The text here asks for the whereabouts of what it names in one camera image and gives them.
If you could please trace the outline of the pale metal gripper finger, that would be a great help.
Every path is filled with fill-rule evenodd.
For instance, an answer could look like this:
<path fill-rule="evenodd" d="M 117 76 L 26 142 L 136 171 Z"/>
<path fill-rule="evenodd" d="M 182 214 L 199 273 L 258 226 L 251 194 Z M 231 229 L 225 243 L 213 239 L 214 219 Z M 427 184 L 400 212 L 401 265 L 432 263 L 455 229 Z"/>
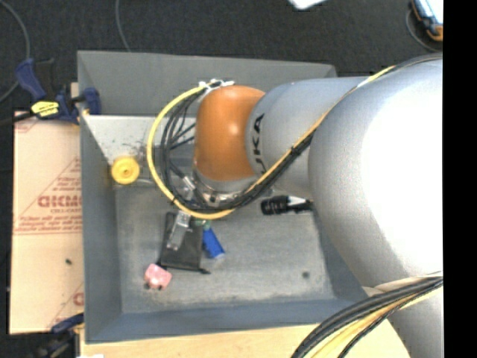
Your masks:
<path fill-rule="evenodd" d="M 178 211 L 168 218 L 167 230 L 168 236 L 166 239 L 167 249 L 177 251 L 183 243 L 186 232 L 190 231 L 191 216 L 183 211 Z"/>

